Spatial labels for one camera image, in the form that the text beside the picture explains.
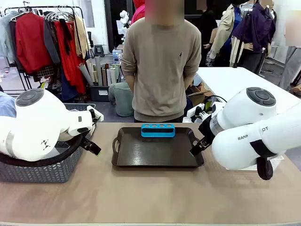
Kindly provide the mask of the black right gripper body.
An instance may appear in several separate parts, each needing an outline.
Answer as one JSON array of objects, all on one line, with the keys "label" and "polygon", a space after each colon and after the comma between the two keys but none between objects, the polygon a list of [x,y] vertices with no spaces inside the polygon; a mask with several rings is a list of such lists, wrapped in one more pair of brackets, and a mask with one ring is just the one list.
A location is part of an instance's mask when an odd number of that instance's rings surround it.
[{"label": "black right gripper body", "polygon": [[207,143],[211,143],[213,139],[215,138],[215,135],[210,129],[210,121],[211,121],[211,116],[208,116],[202,123],[200,124],[198,130],[200,133],[204,136],[204,139]]}]

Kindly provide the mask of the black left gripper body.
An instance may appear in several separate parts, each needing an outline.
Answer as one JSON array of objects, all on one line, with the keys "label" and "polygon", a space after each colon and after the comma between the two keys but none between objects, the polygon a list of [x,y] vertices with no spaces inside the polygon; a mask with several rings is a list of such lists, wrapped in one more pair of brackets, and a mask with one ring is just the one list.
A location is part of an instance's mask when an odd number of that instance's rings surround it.
[{"label": "black left gripper body", "polygon": [[97,121],[97,117],[96,117],[94,108],[89,109],[89,112],[91,113],[91,117],[92,117],[92,126],[94,126]]}]

